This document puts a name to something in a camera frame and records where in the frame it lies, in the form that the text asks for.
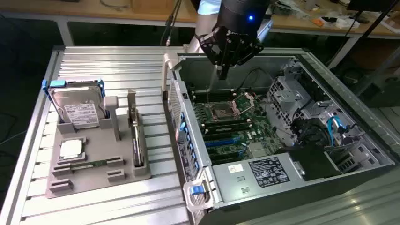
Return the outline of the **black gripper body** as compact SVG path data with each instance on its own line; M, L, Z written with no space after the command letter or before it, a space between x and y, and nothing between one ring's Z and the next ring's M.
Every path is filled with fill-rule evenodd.
M255 38L270 3L270 0L223 0L215 27Z

